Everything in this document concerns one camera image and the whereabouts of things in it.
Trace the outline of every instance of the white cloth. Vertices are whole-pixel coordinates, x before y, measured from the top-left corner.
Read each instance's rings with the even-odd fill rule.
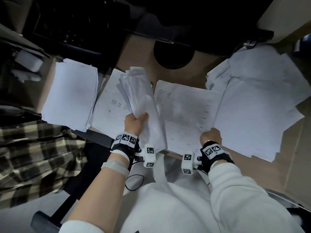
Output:
[[[168,183],[152,182],[147,175],[151,169],[141,169],[150,183],[125,192],[114,232],[304,232],[281,204],[253,179],[242,176],[234,164],[213,167],[210,192],[198,173],[182,174],[178,162],[165,167],[170,170],[166,172]],[[141,166],[138,163],[132,169]],[[77,233],[79,228],[79,222],[68,221],[60,233]]]

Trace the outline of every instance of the plaid fabric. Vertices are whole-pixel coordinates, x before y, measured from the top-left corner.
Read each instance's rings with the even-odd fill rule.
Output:
[[[60,192],[87,162],[85,143],[42,120],[0,127],[0,209]]]

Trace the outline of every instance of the desk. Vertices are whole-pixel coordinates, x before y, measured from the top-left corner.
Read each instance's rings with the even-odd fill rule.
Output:
[[[222,59],[217,56],[196,51],[192,61],[187,66],[178,70],[168,70],[160,66],[155,60],[153,45],[154,40],[152,39],[129,35],[122,49],[117,68],[125,71],[129,70],[130,66],[144,67],[153,85],[156,85],[158,80],[164,80],[171,83],[205,88],[207,72],[222,62]],[[40,98],[37,108],[38,112],[41,111],[46,100],[49,88],[53,82],[53,75],[52,69]],[[109,76],[107,76],[102,90],[108,79]],[[304,107],[301,106],[298,109],[301,111],[304,110]],[[231,151],[235,164],[241,169],[243,175],[250,176],[263,188],[284,193],[291,197],[284,189],[284,186],[302,126],[303,121],[299,121],[286,130],[283,136],[281,153],[277,154],[274,162],[270,163],[257,157],[248,158]],[[94,128],[90,128],[90,130],[99,132]],[[168,153],[168,155],[181,159],[181,156],[173,153]]]

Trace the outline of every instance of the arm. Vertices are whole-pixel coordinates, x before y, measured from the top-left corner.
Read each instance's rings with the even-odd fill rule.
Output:
[[[147,113],[138,119],[133,114],[128,115],[125,119],[125,131],[138,136],[147,118]],[[119,161],[125,168],[129,167],[129,161],[121,154],[111,153],[108,161],[110,160]],[[102,232],[97,227],[105,233],[113,232],[122,203],[125,181],[126,177],[121,173],[103,168],[74,208],[68,218],[68,224],[65,223],[60,232],[81,232],[78,227],[72,229],[72,226],[87,223],[93,225],[87,225],[88,232]]]
[[[201,144],[208,140],[221,144],[219,131],[203,133]],[[236,165],[219,160],[208,174],[213,214],[228,231],[304,232],[286,208],[270,198],[253,179],[243,176]]]

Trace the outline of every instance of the white sleeve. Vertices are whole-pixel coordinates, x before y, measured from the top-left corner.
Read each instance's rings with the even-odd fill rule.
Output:
[[[229,232],[304,233],[286,208],[234,164],[219,164],[208,174],[212,211]]]
[[[104,233],[95,225],[78,220],[65,222],[59,230],[59,233]]]

